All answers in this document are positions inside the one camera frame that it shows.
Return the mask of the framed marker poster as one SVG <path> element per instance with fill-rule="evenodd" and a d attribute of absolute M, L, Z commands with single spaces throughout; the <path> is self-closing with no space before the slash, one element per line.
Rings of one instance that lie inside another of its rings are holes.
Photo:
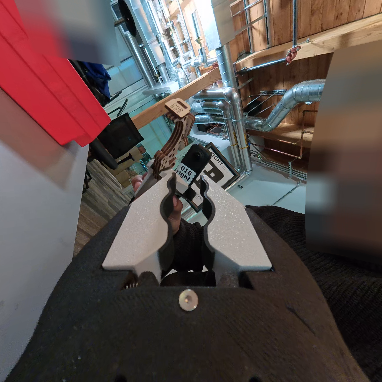
<path fill-rule="evenodd" d="M 208 143 L 205 148 L 212 156 L 201 174 L 212 179 L 221 188 L 227 189 L 229 185 L 233 184 L 240 177 L 239 172 L 212 142 Z M 195 196 L 193 199 L 187 199 L 187 202 L 195 212 L 199 212 L 203 208 L 203 196 L 200 193 L 200 187 L 200 176 L 198 176 L 191 185 L 191 188 L 195 191 Z"/>

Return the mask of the red plastic bin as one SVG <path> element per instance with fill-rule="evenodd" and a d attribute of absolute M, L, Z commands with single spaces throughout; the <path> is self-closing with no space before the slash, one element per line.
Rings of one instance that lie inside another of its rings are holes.
<path fill-rule="evenodd" d="M 92 142 L 111 122 L 71 63 L 36 52 L 15 1 L 0 4 L 0 85 L 60 145 Z"/>

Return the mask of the black round lamp on pole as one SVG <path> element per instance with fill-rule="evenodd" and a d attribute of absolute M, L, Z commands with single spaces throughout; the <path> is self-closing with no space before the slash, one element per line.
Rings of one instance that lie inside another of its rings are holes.
<path fill-rule="evenodd" d="M 125 0 L 112 1 L 112 11 L 116 16 L 114 26 L 125 25 L 126 30 L 133 36 L 137 36 L 137 28 L 133 18 L 133 15 L 129 9 L 129 6 Z"/>

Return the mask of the blue jacket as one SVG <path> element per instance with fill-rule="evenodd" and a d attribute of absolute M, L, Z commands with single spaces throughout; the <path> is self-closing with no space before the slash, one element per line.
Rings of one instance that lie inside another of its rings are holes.
<path fill-rule="evenodd" d="M 108 82 L 111 76 L 102 64 L 78 61 L 82 71 L 90 83 L 91 91 L 98 99 L 102 107 L 110 102 L 110 90 Z"/>

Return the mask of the person's right hand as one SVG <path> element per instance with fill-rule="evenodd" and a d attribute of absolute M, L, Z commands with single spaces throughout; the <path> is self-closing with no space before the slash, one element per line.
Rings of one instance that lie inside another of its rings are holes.
<path fill-rule="evenodd" d="M 138 174 L 132 177 L 131 184 L 132 184 L 134 193 L 136 193 L 138 188 L 141 186 L 146 176 L 147 176 L 147 173 L 144 173 L 143 175 Z M 179 231 L 182 208 L 183 208 L 182 202 L 179 200 L 179 198 L 176 195 L 174 195 L 173 196 L 173 212 L 168 217 L 168 221 L 171 223 L 171 226 L 172 226 L 173 236 L 176 235 L 176 233 Z"/>

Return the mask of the long silver spiral duct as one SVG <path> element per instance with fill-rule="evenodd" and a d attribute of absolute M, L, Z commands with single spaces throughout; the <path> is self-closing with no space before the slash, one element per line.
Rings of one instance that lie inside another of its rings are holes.
<path fill-rule="evenodd" d="M 165 55 L 154 33 L 154 21 L 149 13 L 147 1 L 126 1 L 133 15 L 137 36 L 133 37 L 128 31 L 124 33 L 124 40 L 149 89 L 159 85 L 156 75 L 166 84 L 170 77 L 165 64 Z"/>

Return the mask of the black monitor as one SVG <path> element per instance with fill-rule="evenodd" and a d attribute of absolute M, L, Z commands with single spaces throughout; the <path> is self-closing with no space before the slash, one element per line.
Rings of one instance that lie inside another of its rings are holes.
<path fill-rule="evenodd" d="M 115 170 L 117 159 L 136 147 L 144 138 L 131 120 L 129 113 L 113 119 L 89 144 L 88 162 L 98 160 Z"/>

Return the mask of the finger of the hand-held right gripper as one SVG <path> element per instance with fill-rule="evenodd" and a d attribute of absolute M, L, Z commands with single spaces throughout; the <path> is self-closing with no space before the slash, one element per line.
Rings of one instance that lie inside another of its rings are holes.
<path fill-rule="evenodd" d="M 161 180 L 161 173 L 164 171 L 164 159 L 153 159 L 147 164 L 147 179 L 151 183 L 157 183 Z"/>

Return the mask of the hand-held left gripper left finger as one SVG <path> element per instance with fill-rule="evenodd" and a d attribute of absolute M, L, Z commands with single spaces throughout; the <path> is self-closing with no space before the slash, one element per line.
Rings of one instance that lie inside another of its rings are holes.
<path fill-rule="evenodd" d="M 174 260 L 171 223 L 176 175 L 167 174 L 129 207 L 103 261 L 104 270 L 151 272 L 158 282 Z"/>

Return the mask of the silver spiral elbow duct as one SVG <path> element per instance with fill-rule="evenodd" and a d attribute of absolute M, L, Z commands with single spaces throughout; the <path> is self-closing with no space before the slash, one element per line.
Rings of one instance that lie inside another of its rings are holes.
<path fill-rule="evenodd" d="M 245 128 L 250 131 L 270 132 L 301 103 L 320 102 L 326 79 L 303 81 L 289 89 L 267 118 L 245 117 Z"/>

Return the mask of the wooden model assembly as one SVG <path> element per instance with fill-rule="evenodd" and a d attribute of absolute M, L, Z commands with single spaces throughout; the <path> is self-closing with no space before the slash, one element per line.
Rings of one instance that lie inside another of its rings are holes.
<path fill-rule="evenodd" d="M 176 154 L 188 145 L 188 136 L 194 125 L 195 116 L 189 104 L 181 98 L 172 98 L 165 103 L 166 116 L 174 122 L 174 130 L 166 144 L 154 155 L 151 165 L 155 180 L 160 179 L 160 173 L 171 169 L 176 160 Z"/>

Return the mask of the wooden beam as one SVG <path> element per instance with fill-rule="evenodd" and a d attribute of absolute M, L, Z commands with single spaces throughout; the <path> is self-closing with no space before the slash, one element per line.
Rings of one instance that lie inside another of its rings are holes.
<path fill-rule="evenodd" d="M 138 115 L 132 117 L 131 120 L 135 127 L 139 130 L 167 112 L 167 109 L 165 108 L 166 102 L 173 98 L 181 98 L 182 100 L 187 101 L 187 99 L 194 96 L 199 91 L 206 89 L 209 85 L 215 83 L 218 80 L 221 80 L 221 74 L 219 68 L 215 68 L 208 73 L 203 74 L 201 77 L 187 84 L 183 88 L 177 90 L 173 94 L 170 94 L 166 98 L 158 101 L 149 108 L 140 112 Z"/>

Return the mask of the insulated silver pipes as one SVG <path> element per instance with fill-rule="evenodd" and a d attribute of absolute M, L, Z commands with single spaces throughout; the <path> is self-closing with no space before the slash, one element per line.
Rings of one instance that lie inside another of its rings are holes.
<path fill-rule="evenodd" d="M 236 88 L 210 88 L 199 91 L 193 96 L 196 102 L 192 104 L 192 110 L 197 113 L 222 114 L 228 132 L 231 149 L 236 166 L 241 172 L 250 175 L 252 162 L 250 159 L 249 145 L 244 125 L 240 93 Z"/>

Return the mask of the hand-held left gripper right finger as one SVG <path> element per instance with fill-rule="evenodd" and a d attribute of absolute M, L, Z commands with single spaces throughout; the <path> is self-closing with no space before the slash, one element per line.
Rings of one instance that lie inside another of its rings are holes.
<path fill-rule="evenodd" d="M 200 180 L 202 212 L 207 218 L 202 246 L 206 269 L 215 276 L 271 270 L 271 261 L 243 204 L 209 177 L 202 175 Z"/>

